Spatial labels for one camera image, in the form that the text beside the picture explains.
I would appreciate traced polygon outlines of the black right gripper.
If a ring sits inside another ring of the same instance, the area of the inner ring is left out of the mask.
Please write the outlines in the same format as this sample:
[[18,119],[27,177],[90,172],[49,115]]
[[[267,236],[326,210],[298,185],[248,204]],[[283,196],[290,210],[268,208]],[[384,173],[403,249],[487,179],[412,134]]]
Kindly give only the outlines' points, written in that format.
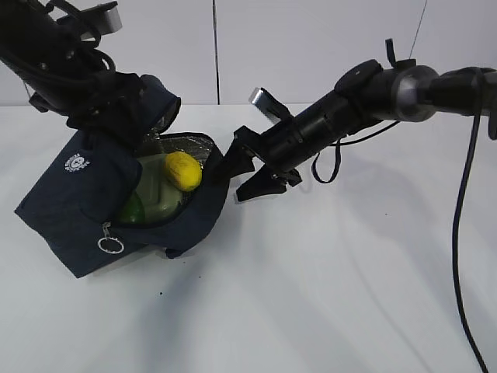
[[249,157],[256,157],[264,166],[237,190],[238,202],[287,191],[286,183],[298,185],[302,179],[290,160],[298,141],[288,130],[272,130],[258,134],[242,126],[234,133],[235,139],[221,161],[214,167],[212,179],[220,183],[249,171]]

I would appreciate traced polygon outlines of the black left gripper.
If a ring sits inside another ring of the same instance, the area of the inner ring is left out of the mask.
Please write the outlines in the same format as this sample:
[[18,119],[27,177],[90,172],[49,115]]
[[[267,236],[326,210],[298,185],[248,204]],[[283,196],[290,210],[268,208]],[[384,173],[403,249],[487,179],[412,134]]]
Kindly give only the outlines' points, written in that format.
[[121,144],[137,144],[144,137],[141,104],[147,88],[143,78],[118,73],[103,89],[59,107],[46,96],[34,93],[30,104],[41,113],[48,111],[66,118],[69,128],[79,131],[101,131]]

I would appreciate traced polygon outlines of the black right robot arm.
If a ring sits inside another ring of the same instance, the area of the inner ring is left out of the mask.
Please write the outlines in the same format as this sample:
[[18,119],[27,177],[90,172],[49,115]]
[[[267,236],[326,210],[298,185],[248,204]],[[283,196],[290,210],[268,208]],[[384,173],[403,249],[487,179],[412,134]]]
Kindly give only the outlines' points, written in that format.
[[496,71],[466,67],[442,75],[414,59],[397,60],[385,41],[390,68],[370,59],[351,68],[334,88],[294,116],[268,90],[249,101],[272,127],[257,133],[246,126],[234,139],[213,178],[228,181],[251,173],[236,191],[240,202],[285,193],[301,182],[297,167],[320,151],[385,120],[419,123],[435,113],[487,117],[496,139]]

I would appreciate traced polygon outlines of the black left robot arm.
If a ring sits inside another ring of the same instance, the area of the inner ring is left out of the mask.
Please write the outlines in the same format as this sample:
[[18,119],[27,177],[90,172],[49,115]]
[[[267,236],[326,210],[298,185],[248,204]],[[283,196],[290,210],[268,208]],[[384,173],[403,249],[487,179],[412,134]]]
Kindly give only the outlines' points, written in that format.
[[33,89],[30,104],[66,117],[69,128],[101,131],[135,148],[144,136],[145,84],[117,71],[99,49],[101,39],[88,16],[66,1],[1,3],[1,61]]

